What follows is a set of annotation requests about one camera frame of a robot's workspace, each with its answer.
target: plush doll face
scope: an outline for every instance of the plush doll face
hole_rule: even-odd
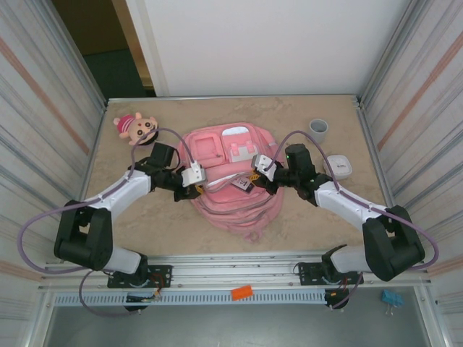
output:
[[[125,116],[122,119],[116,118],[114,119],[114,123],[118,126],[119,131],[121,132],[119,134],[119,137],[121,139],[126,139],[130,137],[131,140],[129,141],[129,145],[133,146],[143,135],[147,134],[153,129],[158,128],[158,122],[154,117],[150,117],[149,119],[142,118],[140,112],[137,112],[134,118],[131,116],[130,119],[127,119],[126,117],[127,116]],[[153,137],[156,138],[157,136],[157,132],[150,134],[142,142],[140,142],[140,145],[145,144],[146,142],[150,141]]]

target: white wall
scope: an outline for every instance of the white wall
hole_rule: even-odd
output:
[[[359,93],[408,0],[127,0],[160,96]]]

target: stuffed toy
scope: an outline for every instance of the stuffed toy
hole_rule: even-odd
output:
[[[119,137],[121,139],[127,139],[130,137],[129,145],[134,145],[137,141],[146,133],[150,132],[153,129],[158,128],[158,122],[154,117],[142,118],[142,114],[137,112],[135,117],[131,114],[127,114],[122,118],[115,118],[114,124],[119,130]],[[149,145],[153,143],[158,138],[159,133],[149,135],[144,139],[139,145]]]

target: white device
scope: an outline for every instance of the white device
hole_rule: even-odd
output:
[[[335,154],[328,157],[331,168],[333,169],[334,177],[339,181],[346,179],[352,175],[352,165],[345,155]],[[331,177],[326,161],[323,161],[323,168],[328,176]]]

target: white tag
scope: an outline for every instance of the white tag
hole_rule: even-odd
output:
[[[238,179],[233,180],[231,184],[240,188],[241,190],[244,190],[246,193],[250,193],[252,188],[254,188],[251,181],[246,177],[239,177]]]

